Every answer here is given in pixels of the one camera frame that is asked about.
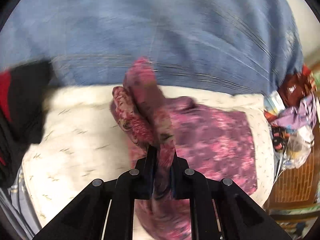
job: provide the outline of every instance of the blue bedsheet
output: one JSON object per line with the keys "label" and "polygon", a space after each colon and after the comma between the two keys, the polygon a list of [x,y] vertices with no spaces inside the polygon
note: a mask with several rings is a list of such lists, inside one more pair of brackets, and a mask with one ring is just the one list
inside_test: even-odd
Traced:
{"label": "blue bedsheet", "polygon": [[61,85],[121,83],[140,56],[161,85],[269,95],[300,71],[286,0],[21,0],[0,68],[54,58]]}

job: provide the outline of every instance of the white bedsheet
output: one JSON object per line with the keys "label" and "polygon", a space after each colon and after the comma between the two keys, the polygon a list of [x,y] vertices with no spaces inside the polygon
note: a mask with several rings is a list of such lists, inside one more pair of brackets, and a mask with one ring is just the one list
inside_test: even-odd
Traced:
{"label": "white bedsheet", "polygon": [[[48,111],[44,138],[23,159],[25,182],[42,226],[46,225],[93,179],[116,179],[130,169],[125,134],[114,121],[109,103],[112,86],[67,87],[44,101]],[[255,146],[258,189],[251,198],[260,206],[273,184],[273,147],[263,116],[262,95],[216,93],[162,87],[166,97],[191,96],[199,103],[247,114]],[[152,239],[134,220],[133,239]]]}

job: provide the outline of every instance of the plastic bag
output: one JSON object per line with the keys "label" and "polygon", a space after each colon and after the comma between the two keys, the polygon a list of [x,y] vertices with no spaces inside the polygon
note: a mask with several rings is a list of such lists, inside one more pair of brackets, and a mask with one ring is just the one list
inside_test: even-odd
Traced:
{"label": "plastic bag", "polygon": [[313,139],[312,129],[309,126],[303,126],[292,134],[284,153],[283,167],[286,169],[300,168],[311,152]]}

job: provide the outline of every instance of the pink fabric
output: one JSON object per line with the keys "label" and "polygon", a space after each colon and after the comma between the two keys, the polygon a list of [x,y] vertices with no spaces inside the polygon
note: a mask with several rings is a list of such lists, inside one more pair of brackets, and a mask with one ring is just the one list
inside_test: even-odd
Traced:
{"label": "pink fabric", "polygon": [[166,99],[148,60],[128,70],[124,87],[113,89],[111,112],[126,132],[132,167],[158,148],[158,168],[151,200],[137,200],[140,223],[155,239],[191,239],[188,200],[174,200],[169,169],[175,150],[190,168],[207,178],[233,179],[247,194],[257,189],[254,146],[245,113],[195,104],[192,98]]}

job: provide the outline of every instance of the metal screw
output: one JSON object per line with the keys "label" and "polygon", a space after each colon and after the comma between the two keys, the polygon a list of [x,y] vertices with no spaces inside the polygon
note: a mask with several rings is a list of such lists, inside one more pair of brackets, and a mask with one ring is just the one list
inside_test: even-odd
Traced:
{"label": "metal screw", "polygon": [[94,185],[95,187],[98,187],[102,184],[102,180],[101,179],[95,179],[93,182],[92,182],[92,185]]}
{"label": "metal screw", "polygon": [[184,173],[187,175],[193,175],[193,174],[195,174],[195,171],[193,169],[185,169]]}
{"label": "metal screw", "polygon": [[138,175],[139,174],[139,170],[138,169],[132,169],[132,170],[130,170],[129,171],[129,173],[131,174],[131,175]]}
{"label": "metal screw", "polygon": [[224,178],[222,182],[224,185],[230,186],[232,184],[232,179]]}

